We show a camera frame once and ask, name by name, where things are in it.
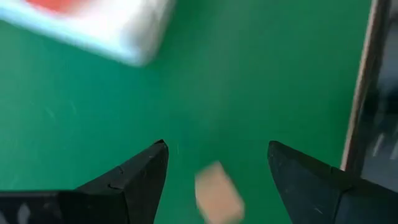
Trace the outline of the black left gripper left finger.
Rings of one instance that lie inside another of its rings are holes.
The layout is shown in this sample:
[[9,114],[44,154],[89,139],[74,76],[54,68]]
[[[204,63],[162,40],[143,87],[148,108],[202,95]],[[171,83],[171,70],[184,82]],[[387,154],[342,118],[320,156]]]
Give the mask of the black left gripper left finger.
[[0,224],[153,224],[168,160],[159,140],[74,190],[0,191]]

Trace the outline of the tan wooden block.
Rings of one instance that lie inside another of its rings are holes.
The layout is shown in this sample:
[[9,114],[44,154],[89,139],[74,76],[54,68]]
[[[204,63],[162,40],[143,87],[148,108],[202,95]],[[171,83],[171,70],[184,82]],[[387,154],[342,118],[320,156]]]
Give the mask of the tan wooden block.
[[195,199],[205,224],[240,224],[244,218],[244,201],[218,161],[195,175]]

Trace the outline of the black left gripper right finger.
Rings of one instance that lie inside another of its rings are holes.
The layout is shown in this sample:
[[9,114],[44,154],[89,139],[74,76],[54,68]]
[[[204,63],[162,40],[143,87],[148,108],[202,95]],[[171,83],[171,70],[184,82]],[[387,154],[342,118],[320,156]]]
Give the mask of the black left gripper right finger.
[[270,141],[267,160],[292,224],[398,224],[398,193]]

